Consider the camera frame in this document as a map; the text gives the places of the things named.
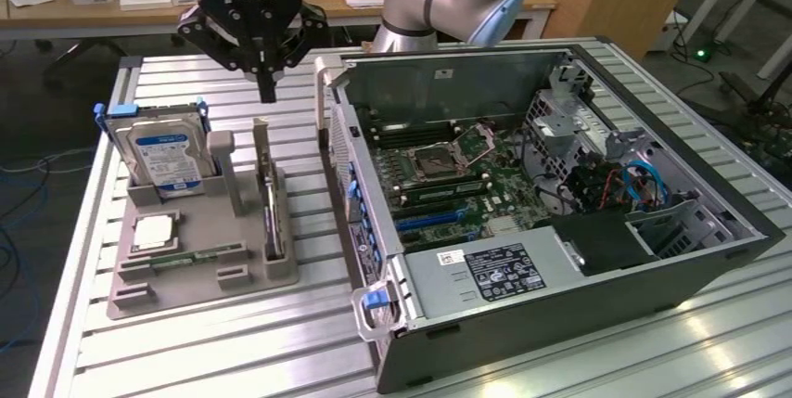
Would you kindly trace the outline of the green RAM stick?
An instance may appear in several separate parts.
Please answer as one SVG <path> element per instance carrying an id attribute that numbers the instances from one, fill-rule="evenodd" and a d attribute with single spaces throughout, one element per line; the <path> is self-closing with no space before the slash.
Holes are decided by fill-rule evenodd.
<path id="1" fill-rule="evenodd" d="M 153 259 L 150 264 L 157 269 L 166 269 L 175 266 L 190 266 L 202 263 L 213 263 L 219 259 L 219 254 L 227 250 L 243 250 L 241 243 L 214 247 L 207 250 L 199 250 L 190 253 L 175 254 Z"/>

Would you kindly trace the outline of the expansion card with metal bracket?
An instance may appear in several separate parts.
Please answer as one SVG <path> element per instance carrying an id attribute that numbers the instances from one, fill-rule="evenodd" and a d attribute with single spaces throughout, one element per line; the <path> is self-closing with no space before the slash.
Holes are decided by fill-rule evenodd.
<path id="1" fill-rule="evenodd" d="M 285 203 L 283 173 L 273 158 L 269 121 L 266 117 L 257 117 L 253 120 L 253 136 L 267 230 L 266 257 L 269 261 L 277 261 L 286 257 L 290 231 L 287 230 L 289 220 L 285 217 L 287 208 Z"/>

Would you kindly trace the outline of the black office chair base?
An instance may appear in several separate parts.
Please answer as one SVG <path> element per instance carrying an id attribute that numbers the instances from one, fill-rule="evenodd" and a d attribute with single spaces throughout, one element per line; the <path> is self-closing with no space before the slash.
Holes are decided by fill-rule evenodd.
<path id="1" fill-rule="evenodd" d="M 58 71 L 97 47 L 107 48 L 119 58 L 130 55 L 113 38 L 90 37 L 79 39 L 78 43 L 55 59 L 43 71 L 43 85 L 49 90 L 62 90 L 63 82 L 57 78 Z"/>

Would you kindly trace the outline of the black RAM stick with label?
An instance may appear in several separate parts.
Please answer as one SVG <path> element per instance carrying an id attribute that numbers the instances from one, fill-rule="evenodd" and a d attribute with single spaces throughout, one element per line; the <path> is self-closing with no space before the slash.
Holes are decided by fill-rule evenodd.
<path id="1" fill-rule="evenodd" d="M 439 201 L 479 196 L 487 192 L 489 182 L 483 180 L 417 187 L 402 192 L 399 205 L 402 207 L 419 206 Z"/>

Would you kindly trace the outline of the silver CPU chip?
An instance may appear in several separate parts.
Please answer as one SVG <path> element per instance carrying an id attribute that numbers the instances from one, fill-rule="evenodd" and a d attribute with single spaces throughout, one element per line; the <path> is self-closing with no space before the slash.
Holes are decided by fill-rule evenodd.
<path id="1" fill-rule="evenodd" d="M 158 215 L 139 218 L 134 227 L 133 249 L 135 251 L 158 249 L 174 237 L 174 218 Z"/>

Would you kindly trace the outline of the hard disk in blue caddy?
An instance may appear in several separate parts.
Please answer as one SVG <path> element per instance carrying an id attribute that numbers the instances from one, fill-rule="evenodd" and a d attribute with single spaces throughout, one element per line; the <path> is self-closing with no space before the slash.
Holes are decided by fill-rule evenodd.
<path id="1" fill-rule="evenodd" d="M 209 106 L 193 103 L 94 107 L 95 123 L 114 143 L 135 186 L 154 186 L 162 199 L 198 195 L 218 173 L 209 151 Z"/>

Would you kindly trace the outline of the blue expansion slot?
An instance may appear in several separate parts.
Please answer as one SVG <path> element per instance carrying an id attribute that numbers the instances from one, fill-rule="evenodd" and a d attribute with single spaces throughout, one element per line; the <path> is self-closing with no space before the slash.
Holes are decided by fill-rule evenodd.
<path id="1" fill-rule="evenodd" d="M 407 232 L 429 226 L 455 224 L 466 217 L 466 215 L 466 209 L 439 212 L 423 217 L 403 219 L 395 223 L 395 227 L 399 232 Z"/>

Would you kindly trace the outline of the CPU socket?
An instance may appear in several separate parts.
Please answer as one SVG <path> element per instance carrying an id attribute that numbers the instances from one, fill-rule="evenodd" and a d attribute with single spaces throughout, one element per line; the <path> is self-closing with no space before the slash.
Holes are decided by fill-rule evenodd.
<path id="1" fill-rule="evenodd" d="M 459 164 L 449 142 L 441 142 L 407 151 L 417 177 L 431 181 L 461 174 Z"/>

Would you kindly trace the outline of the grey disk bay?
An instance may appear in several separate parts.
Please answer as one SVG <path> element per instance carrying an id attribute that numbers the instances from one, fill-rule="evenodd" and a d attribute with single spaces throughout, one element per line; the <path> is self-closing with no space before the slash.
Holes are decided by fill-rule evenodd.
<path id="1" fill-rule="evenodd" d="M 631 212 L 627 223 L 661 259 L 737 241 L 737 235 L 698 200 L 655 212 Z"/>

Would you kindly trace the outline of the metal socket cover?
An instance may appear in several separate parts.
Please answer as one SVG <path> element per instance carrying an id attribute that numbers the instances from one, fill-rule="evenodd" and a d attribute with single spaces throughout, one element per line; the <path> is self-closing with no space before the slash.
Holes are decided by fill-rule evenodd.
<path id="1" fill-rule="evenodd" d="M 478 122 L 455 140 L 454 148 L 461 163 L 470 167 L 495 150 L 495 134 L 490 126 Z"/>

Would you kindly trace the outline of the green motherboard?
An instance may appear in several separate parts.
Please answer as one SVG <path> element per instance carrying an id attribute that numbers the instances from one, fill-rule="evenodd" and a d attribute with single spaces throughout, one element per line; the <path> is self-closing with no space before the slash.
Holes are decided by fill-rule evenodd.
<path id="1" fill-rule="evenodd" d="M 546 225 L 553 212 L 543 203 L 533 178 L 527 175 L 518 156 L 522 133 L 510 117 L 479 117 L 470 120 L 447 120 L 457 138 L 478 123 L 487 124 L 495 134 L 495 150 L 470 167 L 457 156 L 454 142 L 449 141 L 457 156 L 461 174 L 422 181 L 414 171 L 407 151 L 413 148 L 381 149 L 371 143 L 371 133 L 389 127 L 405 128 L 422 123 L 385 123 L 373 119 L 366 138 L 381 187 L 394 224 L 403 219 L 466 209 L 466 217 L 455 224 L 435 225 L 407 232 L 397 230 L 406 252 L 433 250 L 482 238 L 530 230 Z M 399 196 L 406 189 L 450 183 L 483 180 L 489 192 L 465 199 L 451 199 L 419 206 L 402 207 Z"/>

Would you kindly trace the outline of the grey parts rack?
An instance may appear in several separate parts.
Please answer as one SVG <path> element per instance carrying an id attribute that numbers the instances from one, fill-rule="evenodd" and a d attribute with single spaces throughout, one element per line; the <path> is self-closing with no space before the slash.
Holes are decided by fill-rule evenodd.
<path id="1" fill-rule="evenodd" d="M 121 225 L 117 262 L 113 269 L 107 316 L 130 318 L 202 302 L 221 300 L 298 283 L 301 275 L 285 203 L 290 238 L 282 260 L 266 257 L 267 230 L 255 167 L 239 172 L 231 162 L 234 134 L 209 134 L 210 154 L 221 173 L 203 180 L 198 195 L 162 199 L 154 186 L 129 186 L 129 202 Z M 134 227 L 139 218 L 169 215 L 174 237 L 165 247 L 135 251 Z M 243 250 L 227 250 L 213 263 L 157 269 L 153 259 L 241 243 Z"/>

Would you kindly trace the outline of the grey power supply unit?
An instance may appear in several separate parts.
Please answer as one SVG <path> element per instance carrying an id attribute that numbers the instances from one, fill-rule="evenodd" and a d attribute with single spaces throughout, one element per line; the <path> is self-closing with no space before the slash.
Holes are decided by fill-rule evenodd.
<path id="1" fill-rule="evenodd" d="M 423 316 L 470 315 L 527 301 L 585 279 L 583 256 L 551 226 L 406 256 Z"/>

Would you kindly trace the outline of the black plastic shroud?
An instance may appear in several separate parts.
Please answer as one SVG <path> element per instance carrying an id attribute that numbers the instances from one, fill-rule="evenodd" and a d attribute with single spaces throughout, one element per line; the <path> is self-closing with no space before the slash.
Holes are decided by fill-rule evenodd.
<path id="1" fill-rule="evenodd" d="M 551 225 L 563 242 L 570 242 L 585 260 L 586 276 L 655 262 L 653 255 L 629 229 L 627 216 L 618 211 L 554 217 Z"/>

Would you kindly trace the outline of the metal drive cage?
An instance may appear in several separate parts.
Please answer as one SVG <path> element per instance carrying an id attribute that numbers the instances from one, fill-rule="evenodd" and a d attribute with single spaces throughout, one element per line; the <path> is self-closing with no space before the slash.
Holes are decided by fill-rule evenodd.
<path id="1" fill-rule="evenodd" d="M 558 66 L 550 86 L 530 103 L 526 121 L 533 156 L 539 171 L 565 178 L 590 154 L 607 156 L 609 137 L 618 131 L 594 104 L 594 76 L 575 61 Z"/>

